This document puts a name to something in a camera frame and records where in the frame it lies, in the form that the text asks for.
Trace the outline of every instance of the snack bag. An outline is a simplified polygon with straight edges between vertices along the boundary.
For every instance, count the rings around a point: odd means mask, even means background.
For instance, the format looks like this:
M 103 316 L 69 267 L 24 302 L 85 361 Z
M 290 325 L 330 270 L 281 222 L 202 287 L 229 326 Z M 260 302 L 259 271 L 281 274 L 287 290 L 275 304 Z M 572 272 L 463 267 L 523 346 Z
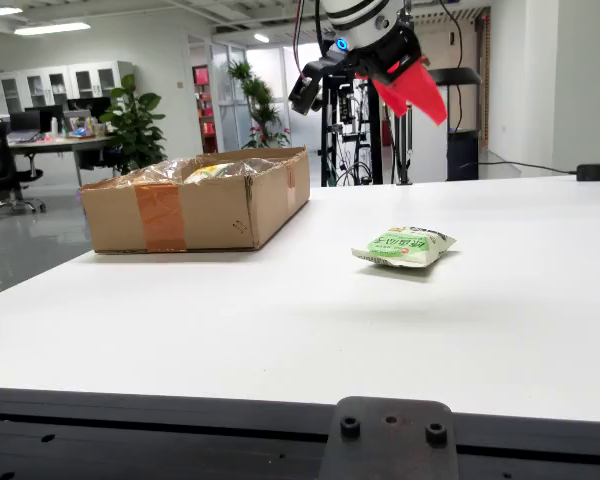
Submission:
M 416 227 L 392 228 L 366 249 L 351 249 L 354 256 L 391 267 L 424 268 L 446 252 L 455 239 L 442 233 Z
M 188 185 L 189 183 L 199 183 L 202 180 L 206 180 L 207 178 L 217 177 L 231 165 L 231 163 L 221 163 L 219 165 L 211 165 L 209 167 L 199 168 L 191 175 L 189 175 L 189 177 L 184 181 L 184 183 L 185 185 Z

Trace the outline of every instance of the orange packing tape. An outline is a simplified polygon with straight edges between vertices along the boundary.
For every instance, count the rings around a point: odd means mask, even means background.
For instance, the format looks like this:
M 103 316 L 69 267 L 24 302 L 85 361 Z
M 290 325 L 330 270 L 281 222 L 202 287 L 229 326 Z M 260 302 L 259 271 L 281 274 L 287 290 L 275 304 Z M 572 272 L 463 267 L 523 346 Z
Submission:
M 186 252 L 178 186 L 141 185 L 135 191 L 149 253 Z

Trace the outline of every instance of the office chair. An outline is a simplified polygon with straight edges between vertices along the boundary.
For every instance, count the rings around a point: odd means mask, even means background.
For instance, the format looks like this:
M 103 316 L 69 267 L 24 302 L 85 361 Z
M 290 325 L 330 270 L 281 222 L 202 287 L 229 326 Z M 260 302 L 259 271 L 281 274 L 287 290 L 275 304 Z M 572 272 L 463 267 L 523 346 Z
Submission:
M 42 176 L 42 172 L 38 171 L 40 175 L 36 174 L 36 180 Z M 6 207 L 10 207 L 11 210 L 15 211 L 17 207 L 26 207 L 31 210 L 32 213 L 37 213 L 35 204 L 38 202 L 40 212 L 46 212 L 47 206 L 42 200 L 37 198 L 24 199 L 22 198 L 22 187 L 20 186 L 18 171 L 16 170 L 16 164 L 9 150 L 9 143 L 7 140 L 7 129 L 5 124 L 0 124 L 0 212 Z

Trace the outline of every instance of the potted plant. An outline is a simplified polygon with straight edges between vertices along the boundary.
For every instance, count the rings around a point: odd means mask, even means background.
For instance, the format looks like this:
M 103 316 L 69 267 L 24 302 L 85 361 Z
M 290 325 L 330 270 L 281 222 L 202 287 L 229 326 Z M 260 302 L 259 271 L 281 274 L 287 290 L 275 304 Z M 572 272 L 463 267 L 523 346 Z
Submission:
M 110 122 L 115 128 L 112 144 L 120 147 L 120 155 L 115 156 L 112 166 L 125 175 L 164 160 L 164 147 L 159 143 L 164 136 L 153 123 L 165 118 L 153 113 L 162 98 L 155 93 L 137 96 L 135 77 L 127 75 L 122 79 L 122 88 L 111 92 L 111 100 L 111 107 L 100 117 L 100 122 Z
M 240 83 L 247 100 L 249 115 L 257 124 L 251 127 L 249 141 L 242 148 L 284 147 L 290 145 L 289 129 L 276 132 L 274 127 L 280 125 L 280 113 L 273 105 L 271 89 L 258 76 L 253 74 L 247 62 L 232 62 L 229 65 L 229 76 Z

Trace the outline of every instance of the glass door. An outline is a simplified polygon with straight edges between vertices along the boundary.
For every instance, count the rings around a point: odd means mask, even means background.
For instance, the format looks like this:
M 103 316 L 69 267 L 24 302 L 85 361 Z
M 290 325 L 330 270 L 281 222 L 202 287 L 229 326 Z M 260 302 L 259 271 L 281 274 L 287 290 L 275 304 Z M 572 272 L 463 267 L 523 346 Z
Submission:
M 62 73 L 52 73 L 49 75 L 51 81 L 51 96 L 54 105 L 66 105 L 69 99 L 67 84 L 64 81 Z
M 76 80 L 78 82 L 78 94 L 80 98 L 93 98 L 97 96 L 95 95 L 93 83 L 91 82 L 91 74 L 88 70 L 76 72 Z
M 4 90 L 4 99 L 7 104 L 9 115 L 22 112 L 20 94 L 18 93 L 18 85 L 15 78 L 2 79 L 2 90 Z
M 113 69 L 104 68 L 98 70 L 98 78 L 100 79 L 100 96 L 110 97 L 111 91 L 116 88 L 115 76 Z
M 32 75 L 27 77 L 29 85 L 29 93 L 31 94 L 31 103 L 34 107 L 44 107 L 47 104 L 45 97 L 44 85 L 40 75 Z

